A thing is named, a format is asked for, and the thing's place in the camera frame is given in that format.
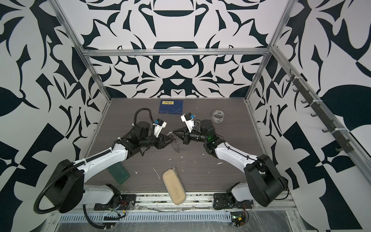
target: patterned wall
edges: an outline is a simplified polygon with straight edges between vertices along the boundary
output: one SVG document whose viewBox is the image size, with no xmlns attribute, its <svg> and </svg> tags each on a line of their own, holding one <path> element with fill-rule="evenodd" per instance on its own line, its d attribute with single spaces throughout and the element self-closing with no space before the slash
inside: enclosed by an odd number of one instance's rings
<svg viewBox="0 0 371 232">
<path fill-rule="evenodd" d="M 278 42 L 330 110 L 371 153 L 371 4 L 299 0 Z"/>
<path fill-rule="evenodd" d="M 268 155 L 307 229 L 371 230 L 371 186 L 272 57 L 250 98 Z"/>
<path fill-rule="evenodd" d="M 244 97 L 262 55 L 91 59 L 111 97 Z"/>
<path fill-rule="evenodd" d="M 36 197 L 84 154 L 106 100 L 45 0 L 1 0 L 0 33 L 0 228 L 37 231 Z"/>
<path fill-rule="evenodd" d="M 90 49 L 267 47 L 287 0 L 61 0 Z"/>
</svg>

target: blue book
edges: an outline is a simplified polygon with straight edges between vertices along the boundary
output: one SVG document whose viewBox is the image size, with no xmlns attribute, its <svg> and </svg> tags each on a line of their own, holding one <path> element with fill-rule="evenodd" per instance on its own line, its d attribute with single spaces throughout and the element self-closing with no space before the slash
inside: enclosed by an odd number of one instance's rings
<svg viewBox="0 0 371 232">
<path fill-rule="evenodd" d="M 159 114 L 183 114 L 183 100 L 161 100 Z"/>
</svg>

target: table surface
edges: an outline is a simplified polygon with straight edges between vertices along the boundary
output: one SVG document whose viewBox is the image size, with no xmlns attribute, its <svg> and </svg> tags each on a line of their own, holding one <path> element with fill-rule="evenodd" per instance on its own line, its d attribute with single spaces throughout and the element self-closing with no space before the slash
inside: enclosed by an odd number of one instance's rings
<svg viewBox="0 0 371 232">
<path fill-rule="evenodd" d="M 225 113 L 224 121 L 213 123 L 216 133 L 237 149 L 252 155 L 262 154 L 243 98 L 183 100 L 183 113 L 191 112 L 196 115 L 196 119 L 211 119 L 214 110 L 222 110 Z M 167 122 L 161 131 L 162 134 L 166 135 L 171 130 L 185 126 L 178 114 L 159 114 L 159 106 L 160 99 L 112 99 L 89 156 L 107 149 L 117 137 L 129 131 L 134 113 L 143 107 L 151 109 L 153 119 L 160 118 Z M 137 122 L 139 121 L 150 121 L 147 111 L 138 114 Z M 237 182 L 246 182 L 243 172 L 228 162 L 207 154 L 202 143 L 195 141 L 191 141 L 189 145 L 181 143 L 179 148 L 180 153 L 175 152 L 171 145 L 161 150 L 152 147 L 144 156 L 138 153 L 123 161 L 122 164 L 129 171 L 130 178 L 121 185 L 107 169 L 96 174 L 86 184 L 110 183 L 122 192 L 166 192 L 162 174 L 173 167 L 186 192 L 226 191 Z"/>
</svg>

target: roll of tape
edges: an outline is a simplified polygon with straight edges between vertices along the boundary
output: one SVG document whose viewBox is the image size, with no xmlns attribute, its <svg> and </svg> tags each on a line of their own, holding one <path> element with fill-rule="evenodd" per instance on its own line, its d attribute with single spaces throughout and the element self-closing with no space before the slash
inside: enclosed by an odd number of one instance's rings
<svg viewBox="0 0 371 232">
<path fill-rule="evenodd" d="M 211 119 L 216 123 L 222 122 L 224 119 L 224 112 L 221 110 L 214 110 Z"/>
</svg>

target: black and white wallpaper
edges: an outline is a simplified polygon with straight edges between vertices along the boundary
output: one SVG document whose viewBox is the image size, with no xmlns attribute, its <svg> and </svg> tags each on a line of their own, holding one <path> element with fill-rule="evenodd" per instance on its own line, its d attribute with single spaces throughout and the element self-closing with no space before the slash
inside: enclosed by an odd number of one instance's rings
<svg viewBox="0 0 371 232">
<path fill-rule="evenodd" d="M 60 0 L 87 49 L 267 47 L 288 0 Z"/>
<path fill-rule="evenodd" d="M 278 48 L 371 154 L 371 4 L 299 0 Z"/>
<path fill-rule="evenodd" d="M 0 228 L 39 231 L 36 197 L 86 152 L 106 100 L 46 0 L 0 1 L 0 70 Z"/>
<path fill-rule="evenodd" d="M 262 55 L 99 56 L 111 97 L 244 97 Z"/>
<path fill-rule="evenodd" d="M 250 98 L 268 155 L 308 231 L 370 231 L 371 186 L 271 57 Z"/>
</svg>

